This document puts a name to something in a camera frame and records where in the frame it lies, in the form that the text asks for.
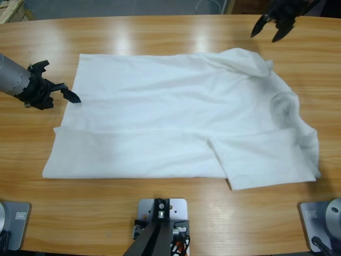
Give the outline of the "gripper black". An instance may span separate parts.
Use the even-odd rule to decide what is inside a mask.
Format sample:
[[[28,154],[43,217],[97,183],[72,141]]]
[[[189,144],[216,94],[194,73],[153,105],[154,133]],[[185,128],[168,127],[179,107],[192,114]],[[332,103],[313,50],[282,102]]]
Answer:
[[[28,85],[15,97],[25,105],[44,110],[54,107],[53,98],[50,96],[54,91],[61,91],[63,97],[71,103],[81,103],[78,95],[67,89],[64,83],[54,84],[34,73],[30,73]]]
[[[265,15],[255,23],[251,37],[259,34],[268,22],[274,22],[278,31],[272,39],[275,43],[283,39],[293,28],[297,17],[306,14],[320,1],[306,0],[274,0],[271,2]]]

